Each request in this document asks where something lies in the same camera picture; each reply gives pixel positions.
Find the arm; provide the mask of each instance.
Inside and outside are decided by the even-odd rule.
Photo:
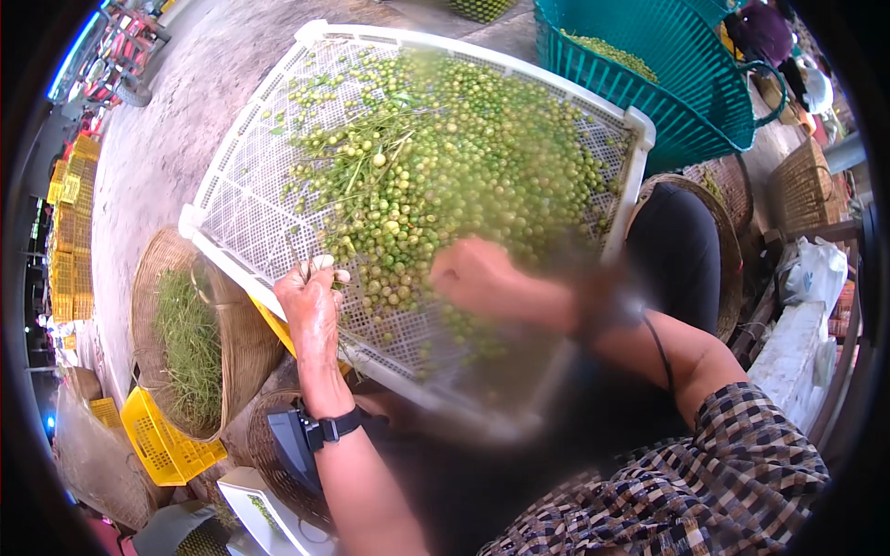
[[[572,334],[579,306],[567,286],[523,275],[506,253],[480,239],[456,242],[433,263],[431,279],[456,305],[499,318],[512,318]],[[691,428],[705,398],[748,377],[720,340],[674,318],[646,311],[674,374],[677,408]],[[592,352],[667,388],[668,376],[645,324],[615,326],[587,346]]]
[[[332,262],[319,261],[322,270],[315,270],[308,284],[294,269],[275,285],[300,360],[303,401],[316,419],[338,417],[355,407],[336,363],[336,312],[343,296],[330,289]],[[417,520],[364,429],[326,443],[315,463],[331,517],[350,554],[426,554]]]

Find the black wristwatch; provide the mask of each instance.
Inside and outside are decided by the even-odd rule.
[[[314,419],[306,406],[303,398],[297,400],[296,409],[300,416],[300,424],[312,452],[317,452],[324,447],[325,442],[338,442],[340,437],[355,431],[361,426],[362,409],[356,406],[345,415],[333,419]]]

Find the plastic bag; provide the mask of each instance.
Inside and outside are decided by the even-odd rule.
[[[784,303],[825,302],[826,315],[834,310],[846,282],[846,253],[822,238],[812,244],[797,241],[800,253],[785,282]]]

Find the round woven basket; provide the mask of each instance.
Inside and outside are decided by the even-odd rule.
[[[275,390],[264,395],[254,407],[247,426],[248,446],[254,467],[269,486],[272,493],[301,520],[332,535],[334,524],[331,521],[328,503],[314,495],[296,479],[290,476],[278,459],[275,437],[266,421],[270,412],[287,410],[291,402],[300,396],[296,388]]]
[[[141,372],[139,385],[151,394],[165,419],[177,430],[192,440],[210,442],[260,390],[281,359],[282,346],[244,290],[204,260],[222,345],[221,418],[218,426],[201,427],[171,411],[177,395],[166,371],[165,346],[154,327],[158,283],[167,270],[191,270],[199,257],[203,260],[175,227],[167,226],[155,233],[136,268],[130,327],[133,354]]]
[[[717,337],[723,342],[729,340],[741,312],[741,250],[739,240],[735,237],[734,226],[726,213],[726,209],[711,195],[710,191],[695,181],[675,173],[657,173],[643,182],[640,188],[639,201],[649,198],[659,183],[672,183],[695,194],[701,199],[717,226],[720,238],[720,309],[717,313]]]

